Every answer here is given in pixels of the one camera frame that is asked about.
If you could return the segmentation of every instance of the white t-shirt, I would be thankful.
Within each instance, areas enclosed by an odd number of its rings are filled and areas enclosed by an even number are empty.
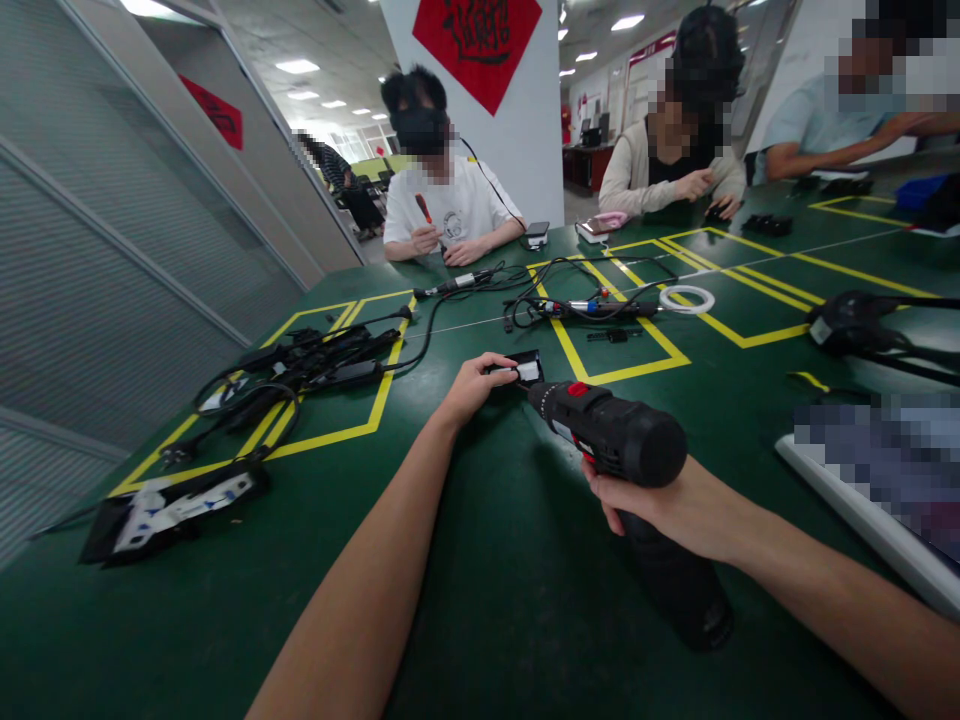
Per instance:
[[[390,180],[390,191],[387,193],[387,225],[383,231],[383,241],[409,242],[414,230],[430,224],[417,205],[417,193],[423,196],[434,227],[443,233],[440,242],[447,249],[493,232],[503,225],[510,219],[510,213],[503,203],[507,204],[510,212],[521,217],[497,176],[486,163],[482,164],[486,178],[480,172],[480,163],[455,156],[453,177],[448,185],[438,185],[416,163],[398,172]],[[496,186],[503,203],[490,183]],[[433,252],[440,252],[440,247]]]

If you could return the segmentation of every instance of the black hair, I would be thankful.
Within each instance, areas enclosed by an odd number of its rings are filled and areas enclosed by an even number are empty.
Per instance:
[[[380,87],[380,97],[387,106],[387,112],[394,115],[400,109],[400,100],[416,95],[417,90],[422,90],[430,98],[435,109],[446,112],[447,91],[444,90],[440,78],[423,65],[414,65],[407,74],[393,73]]]
[[[713,115],[740,94],[743,64],[736,18],[705,5],[681,21],[667,79],[688,112]]]
[[[956,0],[868,0],[866,17],[853,21],[853,37],[888,39],[896,55],[920,55],[922,40],[947,37],[960,19]]]

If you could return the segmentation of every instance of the blurred object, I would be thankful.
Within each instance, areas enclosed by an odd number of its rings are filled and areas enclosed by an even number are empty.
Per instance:
[[[777,452],[924,600],[960,620],[960,395],[801,407],[795,423]]]
[[[897,207],[904,210],[923,210],[927,200],[940,189],[949,175],[911,180],[897,190]]]

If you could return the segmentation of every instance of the red poster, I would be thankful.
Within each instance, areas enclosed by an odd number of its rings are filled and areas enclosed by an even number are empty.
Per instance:
[[[413,36],[496,115],[542,12],[537,0],[421,0]]]
[[[243,114],[226,100],[221,100],[183,75],[180,79],[230,146],[243,150]]]

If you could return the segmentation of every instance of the cordless drill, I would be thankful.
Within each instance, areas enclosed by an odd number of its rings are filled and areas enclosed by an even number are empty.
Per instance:
[[[527,395],[550,429],[598,473],[660,488],[680,474],[687,437],[671,416],[582,382],[537,383]],[[694,555],[633,513],[617,510],[647,592],[692,650],[720,647],[733,611],[713,563]]]

